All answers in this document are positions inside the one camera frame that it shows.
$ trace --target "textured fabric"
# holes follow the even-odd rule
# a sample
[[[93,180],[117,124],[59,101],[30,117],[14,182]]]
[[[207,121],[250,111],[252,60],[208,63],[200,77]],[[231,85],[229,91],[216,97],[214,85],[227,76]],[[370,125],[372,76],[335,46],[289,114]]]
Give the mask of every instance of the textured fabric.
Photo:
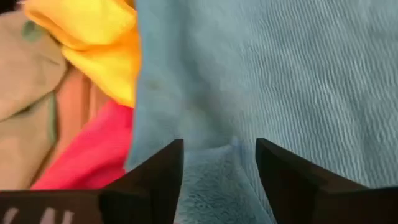
[[[134,106],[141,56],[132,7],[123,0],[26,0],[24,10],[60,41],[76,68],[117,102]]]
[[[28,189],[56,141],[60,48],[23,12],[0,16],[0,190]]]
[[[110,101],[32,189],[100,189],[120,178],[125,173],[131,128],[132,108]]]
[[[144,58],[127,169],[184,138],[180,223],[272,222],[257,137],[369,187],[398,184],[397,1],[136,9]]]
[[[0,16],[0,121],[54,90],[65,69],[60,47],[22,11]]]

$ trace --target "fuzzy texture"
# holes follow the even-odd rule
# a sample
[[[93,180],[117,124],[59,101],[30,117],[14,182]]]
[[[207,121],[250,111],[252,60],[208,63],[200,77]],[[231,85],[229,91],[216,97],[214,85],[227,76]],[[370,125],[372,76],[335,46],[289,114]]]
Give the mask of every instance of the fuzzy texture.
[[[184,139],[181,224],[272,223],[257,137],[369,187],[398,184],[395,0],[136,7],[143,65],[127,168]]]

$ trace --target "pile of clothes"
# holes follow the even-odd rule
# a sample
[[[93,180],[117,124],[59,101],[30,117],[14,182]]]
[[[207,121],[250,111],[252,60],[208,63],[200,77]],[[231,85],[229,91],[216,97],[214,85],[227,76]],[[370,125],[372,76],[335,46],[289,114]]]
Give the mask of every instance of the pile of clothes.
[[[395,1],[2,4],[0,190],[98,189],[177,138],[181,224],[275,223],[256,138],[398,185]]]

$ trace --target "black object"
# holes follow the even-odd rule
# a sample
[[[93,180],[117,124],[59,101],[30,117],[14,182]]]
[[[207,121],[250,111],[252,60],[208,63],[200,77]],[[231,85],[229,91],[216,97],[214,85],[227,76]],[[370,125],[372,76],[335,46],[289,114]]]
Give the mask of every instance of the black object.
[[[0,14],[14,11],[17,7],[17,0],[0,0]]]
[[[172,224],[182,170],[175,140],[101,190],[1,192],[0,223]]]
[[[368,189],[265,139],[256,161],[278,224],[398,223],[398,187]]]

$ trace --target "beige fabric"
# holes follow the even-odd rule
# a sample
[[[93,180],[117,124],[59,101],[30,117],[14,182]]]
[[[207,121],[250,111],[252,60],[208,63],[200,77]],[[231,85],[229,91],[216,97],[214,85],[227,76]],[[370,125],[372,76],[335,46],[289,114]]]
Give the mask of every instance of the beige fabric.
[[[0,121],[52,91],[66,69],[60,47],[45,32],[36,40],[22,36],[26,22],[22,11],[0,16]]]
[[[52,91],[65,60],[26,22],[21,11],[0,16],[0,190],[28,189],[56,139]]]
[[[28,189],[55,140],[55,95],[0,121],[0,189]]]

